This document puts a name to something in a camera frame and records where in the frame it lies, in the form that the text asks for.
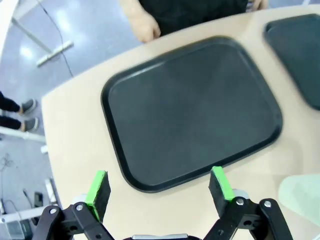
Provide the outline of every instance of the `black tray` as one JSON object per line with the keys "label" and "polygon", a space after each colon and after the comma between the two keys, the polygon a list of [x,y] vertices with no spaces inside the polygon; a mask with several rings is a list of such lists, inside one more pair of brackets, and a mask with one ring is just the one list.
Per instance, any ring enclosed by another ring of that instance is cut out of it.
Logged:
{"label": "black tray", "polygon": [[320,16],[308,14],[269,22],[264,37],[306,102],[320,110]]}
{"label": "black tray", "polygon": [[113,76],[101,95],[124,178],[159,192],[272,143],[281,111],[244,49],[225,37]]}

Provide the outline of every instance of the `gray floor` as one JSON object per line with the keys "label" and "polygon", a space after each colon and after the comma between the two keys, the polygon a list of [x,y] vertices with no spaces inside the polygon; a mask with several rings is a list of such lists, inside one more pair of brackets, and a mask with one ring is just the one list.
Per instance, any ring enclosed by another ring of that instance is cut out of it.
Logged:
{"label": "gray floor", "polygon": [[[270,0],[269,5],[275,8],[302,2]],[[140,44],[117,0],[44,0],[42,4],[57,23],[63,39],[74,41],[74,47],[65,52],[74,75]],[[39,6],[23,16],[20,22],[50,48],[61,44],[57,30]],[[0,90],[3,94],[18,103],[28,98],[40,102],[43,95],[71,77],[62,56],[37,68],[35,63],[44,54],[19,29],[11,27],[0,63]],[[42,119],[41,106],[31,116]],[[42,124],[37,133],[44,134]],[[4,200],[12,200],[19,210],[28,209],[30,206],[22,192],[25,188],[31,200],[35,191],[44,193],[47,204],[44,180],[51,177],[52,172],[48,156],[40,153],[41,144],[3,135],[1,138],[1,162],[7,154],[11,161],[2,173]],[[9,203],[5,207],[9,213],[15,211]]]}

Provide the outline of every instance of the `person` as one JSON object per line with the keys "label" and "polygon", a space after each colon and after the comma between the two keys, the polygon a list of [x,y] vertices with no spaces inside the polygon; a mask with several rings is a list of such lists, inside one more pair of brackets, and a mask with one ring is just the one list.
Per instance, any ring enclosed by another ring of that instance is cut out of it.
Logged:
{"label": "person", "polygon": [[207,21],[260,10],[268,0],[119,0],[133,33],[147,43]]}
{"label": "person", "polygon": [[[2,92],[0,91],[0,109],[18,113],[20,115],[26,115],[30,113],[37,106],[37,101],[35,99],[30,99],[21,105],[18,105],[15,101],[6,98]],[[33,117],[29,120],[25,120],[20,122],[14,118],[8,116],[0,116],[0,126],[15,130],[21,130],[22,132],[31,132],[35,131],[38,128],[39,119],[37,117]]]}

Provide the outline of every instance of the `black pants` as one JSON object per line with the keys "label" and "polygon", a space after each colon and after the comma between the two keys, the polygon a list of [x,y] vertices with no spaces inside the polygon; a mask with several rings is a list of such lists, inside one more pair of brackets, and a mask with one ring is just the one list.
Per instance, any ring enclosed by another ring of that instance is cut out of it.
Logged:
{"label": "black pants", "polygon": [[207,21],[246,12],[248,0],[139,0],[161,36]]}
{"label": "black pants", "polygon": [[[20,106],[13,100],[6,98],[0,91],[0,109],[8,112],[19,112]],[[19,129],[21,122],[8,116],[0,116],[0,126],[10,129]]]}

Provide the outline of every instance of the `white table leg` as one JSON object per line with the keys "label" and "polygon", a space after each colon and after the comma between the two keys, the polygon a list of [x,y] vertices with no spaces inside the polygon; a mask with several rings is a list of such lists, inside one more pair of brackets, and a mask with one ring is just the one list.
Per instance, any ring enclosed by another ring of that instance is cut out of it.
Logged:
{"label": "white table leg", "polygon": [[29,30],[27,30],[24,26],[22,26],[17,19],[14,17],[11,19],[12,24],[14,24],[16,27],[18,27],[22,32],[24,32],[32,41],[34,41],[40,48],[45,50],[48,54],[41,57],[37,62],[36,65],[40,67],[42,64],[44,64],[49,59],[52,59],[57,54],[61,53],[62,51],[65,51],[66,49],[72,47],[74,43],[72,41],[67,41],[63,43],[62,45],[58,46],[56,49],[51,51],[51,49],[46,46],[42,41],[40,41],[35,35],[33,35]]}

